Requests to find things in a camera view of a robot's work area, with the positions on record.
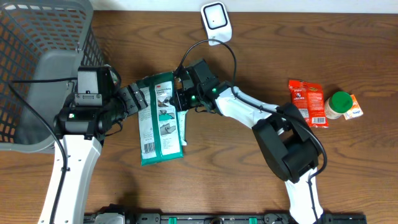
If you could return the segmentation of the small orange carton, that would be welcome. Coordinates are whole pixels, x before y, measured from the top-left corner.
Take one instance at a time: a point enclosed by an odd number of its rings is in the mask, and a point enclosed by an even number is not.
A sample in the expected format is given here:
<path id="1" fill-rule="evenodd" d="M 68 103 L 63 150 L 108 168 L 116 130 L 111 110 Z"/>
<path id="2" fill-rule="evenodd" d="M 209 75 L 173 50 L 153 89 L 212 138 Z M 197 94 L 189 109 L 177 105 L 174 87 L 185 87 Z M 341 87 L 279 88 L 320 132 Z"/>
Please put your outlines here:
<path id="1" fill-rule="evenodd" d="M 346 113 L 343 114 L 345 120 L 358 118 L 364 114 L 356 97 L 354 95 L 350 95 L 350 97 L 353 101 L 353 105 Z"/>

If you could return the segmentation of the light teal snack packet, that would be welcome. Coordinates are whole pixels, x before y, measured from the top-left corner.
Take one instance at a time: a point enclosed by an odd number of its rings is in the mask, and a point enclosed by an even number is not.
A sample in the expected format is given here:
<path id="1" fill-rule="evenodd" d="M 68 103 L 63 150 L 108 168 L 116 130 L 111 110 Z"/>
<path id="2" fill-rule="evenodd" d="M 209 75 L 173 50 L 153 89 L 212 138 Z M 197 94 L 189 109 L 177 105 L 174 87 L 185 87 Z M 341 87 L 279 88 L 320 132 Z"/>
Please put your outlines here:
<path id="1" fill-rule="evenodd" d="M 185 139 L 186 132 L 186 115 L 188 111 L 179 111 L 178 114 L 178 125 L 179 125 L 179 135 L 182 146 L 187 145 L 187 141 Z"/>

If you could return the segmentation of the green 3M gloves pack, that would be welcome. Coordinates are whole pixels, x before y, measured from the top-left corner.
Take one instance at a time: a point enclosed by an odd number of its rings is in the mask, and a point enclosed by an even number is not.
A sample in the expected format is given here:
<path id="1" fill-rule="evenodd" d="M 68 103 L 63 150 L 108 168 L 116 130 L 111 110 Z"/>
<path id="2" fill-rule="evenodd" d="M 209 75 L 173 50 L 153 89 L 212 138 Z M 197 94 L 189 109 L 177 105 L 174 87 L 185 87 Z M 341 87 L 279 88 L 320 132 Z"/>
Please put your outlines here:
<path id="1" fill-rule="evenodd" d="M 141 165 L 183 157 L 174 96 L 174 75 L 165 72 L 137 81 L 147 107 L 138 112 Z"/>

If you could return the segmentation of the green lid jar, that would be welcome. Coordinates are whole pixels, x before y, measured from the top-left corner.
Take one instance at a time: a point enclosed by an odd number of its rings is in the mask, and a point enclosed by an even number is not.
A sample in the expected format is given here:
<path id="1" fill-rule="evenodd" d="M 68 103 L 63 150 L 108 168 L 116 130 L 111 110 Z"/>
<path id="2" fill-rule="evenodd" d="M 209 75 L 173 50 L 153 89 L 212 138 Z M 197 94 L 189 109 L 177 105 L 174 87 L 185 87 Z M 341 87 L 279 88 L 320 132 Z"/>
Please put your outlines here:
<path id="1" fill-rule="evenodd" d="M 353 106 L 353 99 L 349 93 L 338 91 L 325 102 L 325 115 L 328 119 L 337 119 Z"/>

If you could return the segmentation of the red Hacks candy bag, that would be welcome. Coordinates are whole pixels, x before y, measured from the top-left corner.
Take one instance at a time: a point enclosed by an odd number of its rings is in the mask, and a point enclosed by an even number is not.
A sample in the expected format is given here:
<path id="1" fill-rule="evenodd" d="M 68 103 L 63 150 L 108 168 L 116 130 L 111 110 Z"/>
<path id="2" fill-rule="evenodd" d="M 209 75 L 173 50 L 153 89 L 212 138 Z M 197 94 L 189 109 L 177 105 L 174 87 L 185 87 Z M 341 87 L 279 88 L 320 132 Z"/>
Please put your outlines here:
<path id="1" fill-rule="evenodd" d="M 324 109 L 323 88 L 320 84 L 289 80 L 292 103 L 310 127 L 329 127 Z"/>

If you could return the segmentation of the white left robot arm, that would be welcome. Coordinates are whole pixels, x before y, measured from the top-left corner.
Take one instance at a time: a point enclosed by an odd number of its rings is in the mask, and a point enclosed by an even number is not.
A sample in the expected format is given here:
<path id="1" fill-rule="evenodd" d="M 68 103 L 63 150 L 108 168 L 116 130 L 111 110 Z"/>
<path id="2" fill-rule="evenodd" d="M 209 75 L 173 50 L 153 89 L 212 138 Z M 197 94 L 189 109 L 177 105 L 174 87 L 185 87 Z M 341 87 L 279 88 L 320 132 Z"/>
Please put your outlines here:
<path id="1" fill-rule="evenodd" d="M 135 83 L 109 96 L 78 93 L 74 103 L 55 117 L 56 152 L 39 223 L 83 223 L 91 176 L 108 131 L 147 107 Z"/>

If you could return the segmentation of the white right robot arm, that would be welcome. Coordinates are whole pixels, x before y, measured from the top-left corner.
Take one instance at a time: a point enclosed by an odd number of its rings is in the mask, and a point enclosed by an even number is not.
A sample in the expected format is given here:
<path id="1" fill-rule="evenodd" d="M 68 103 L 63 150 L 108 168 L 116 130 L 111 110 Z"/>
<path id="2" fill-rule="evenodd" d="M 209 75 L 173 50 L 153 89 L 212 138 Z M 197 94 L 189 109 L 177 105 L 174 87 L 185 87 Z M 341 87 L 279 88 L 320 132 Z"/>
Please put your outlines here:
<path id="1" fill-rule="evenodd" d="M 326 152 L 295 105 L 261 102 L 229 82 L 178 89 L 170 104 L 179 111 L 202 106 L 250 128 L 270 170 L 285 183 L 291 217 L 297 223 L 321 223 L 315 177 L 326 167 L 318 161 Z"/>

